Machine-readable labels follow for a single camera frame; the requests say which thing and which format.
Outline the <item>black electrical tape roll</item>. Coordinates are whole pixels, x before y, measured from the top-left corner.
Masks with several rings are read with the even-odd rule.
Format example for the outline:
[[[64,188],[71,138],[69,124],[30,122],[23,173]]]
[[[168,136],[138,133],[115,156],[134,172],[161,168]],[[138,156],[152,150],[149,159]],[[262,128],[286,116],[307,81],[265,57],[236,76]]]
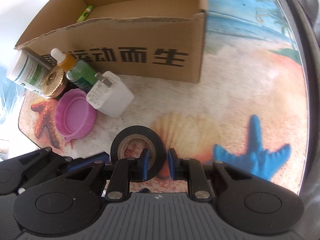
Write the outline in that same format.
[[[148,172],[144,175],[144,180],[150,180],[157,176],[164,166],[167,159],[167,150],[161,137],[148,127],[135,125],[119,132],[111,145],[111,163],[115,165],[119,159],[125,158],[125,150],[131,141],[137,139],[144,141],[150,152]]]

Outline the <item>pink plastic lid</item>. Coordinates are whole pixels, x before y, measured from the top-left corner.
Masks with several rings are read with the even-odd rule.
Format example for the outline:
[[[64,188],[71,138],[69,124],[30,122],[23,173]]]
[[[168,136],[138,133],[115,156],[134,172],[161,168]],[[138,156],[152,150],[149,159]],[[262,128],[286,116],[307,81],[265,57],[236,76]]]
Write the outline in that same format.
[[[97,110],[86,100],[87,93],[71,89],[58,101],[55,110],[55,126],[65,142],[81,139],[92,130]]]

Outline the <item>white power adapter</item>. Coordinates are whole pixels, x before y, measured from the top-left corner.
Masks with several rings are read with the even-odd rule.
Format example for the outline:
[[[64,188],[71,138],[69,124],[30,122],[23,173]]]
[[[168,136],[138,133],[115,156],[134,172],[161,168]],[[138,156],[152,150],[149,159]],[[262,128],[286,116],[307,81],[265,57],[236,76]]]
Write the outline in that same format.
[[[101,113],[113,119],[119,118],[132,103],[133,93],[111,71],[97,73],[95,77],[97,82],[87,93],[87,102]]]

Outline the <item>gold lid dark jar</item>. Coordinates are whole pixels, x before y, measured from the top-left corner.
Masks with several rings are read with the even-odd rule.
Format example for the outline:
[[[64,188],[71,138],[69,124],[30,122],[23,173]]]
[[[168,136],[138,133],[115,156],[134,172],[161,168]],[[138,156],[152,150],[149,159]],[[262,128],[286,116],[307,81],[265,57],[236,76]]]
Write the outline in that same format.
[[[67,87],[65,72],[58,66],[53,67],[44,77],[41,90],[44,96],[58,98]]]

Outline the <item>white green pill bottle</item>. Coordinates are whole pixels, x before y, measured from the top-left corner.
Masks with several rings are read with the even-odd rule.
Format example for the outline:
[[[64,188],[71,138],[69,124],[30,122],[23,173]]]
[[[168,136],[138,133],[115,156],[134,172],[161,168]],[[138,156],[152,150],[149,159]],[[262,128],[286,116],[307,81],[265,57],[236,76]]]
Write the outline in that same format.
[[[17,85],[44,98],[42,92],[42,82],[49,73],[49,69],[34,59],[29,54],[19,51],[17,60],[7,70],[7,78]]]

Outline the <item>green dropper bottle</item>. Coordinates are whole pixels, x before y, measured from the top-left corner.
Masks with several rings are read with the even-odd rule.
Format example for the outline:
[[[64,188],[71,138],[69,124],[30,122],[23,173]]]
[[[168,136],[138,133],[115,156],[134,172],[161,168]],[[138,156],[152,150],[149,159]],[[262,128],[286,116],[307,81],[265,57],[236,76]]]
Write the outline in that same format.
[[[57,48],[53,48],[50,54],[56,60],[57,66],[65,72],[69,81],[86,93],[93,88],[97,82],[96,72],[87,62],[78,60]]]

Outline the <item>beach print table mat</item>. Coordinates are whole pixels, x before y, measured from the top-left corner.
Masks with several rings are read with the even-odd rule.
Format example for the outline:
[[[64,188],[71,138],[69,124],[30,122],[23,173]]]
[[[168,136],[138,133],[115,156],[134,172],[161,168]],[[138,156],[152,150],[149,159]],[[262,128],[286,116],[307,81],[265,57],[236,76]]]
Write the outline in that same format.
[[[308,100],[296,40],[278,0],[209,0],[199,83],[121,80],[135,98],[118,119],[98,113],[91,132],[65,142],[47,114],[57,102],[28,93],[18,127],[39,147],[75,158],[109,151],[122,129],[155,131],[180,157],[229,162],[299,192]]]

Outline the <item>brown cardboard box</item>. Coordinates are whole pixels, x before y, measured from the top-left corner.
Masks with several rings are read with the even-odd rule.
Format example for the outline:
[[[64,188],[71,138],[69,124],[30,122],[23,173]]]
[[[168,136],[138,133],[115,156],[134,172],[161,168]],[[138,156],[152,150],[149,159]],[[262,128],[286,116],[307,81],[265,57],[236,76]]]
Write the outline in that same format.
[[[89,6],[83,22],[76,20]],[[197,83],[207,0],[49,0],[15,48],[54,63],[58,48],[97,72]]]

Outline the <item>green lip balm tube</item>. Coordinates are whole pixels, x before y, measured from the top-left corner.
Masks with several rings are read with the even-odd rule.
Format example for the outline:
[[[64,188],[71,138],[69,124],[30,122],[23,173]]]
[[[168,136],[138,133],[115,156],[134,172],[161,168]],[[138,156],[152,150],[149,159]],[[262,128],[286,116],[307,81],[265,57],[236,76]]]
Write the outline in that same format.
[[[87,19],[91,11],[93,10],[93,6],[89,5],[84,12],[80,15],[80,17],[76,20],[77,23],[83,22]]]

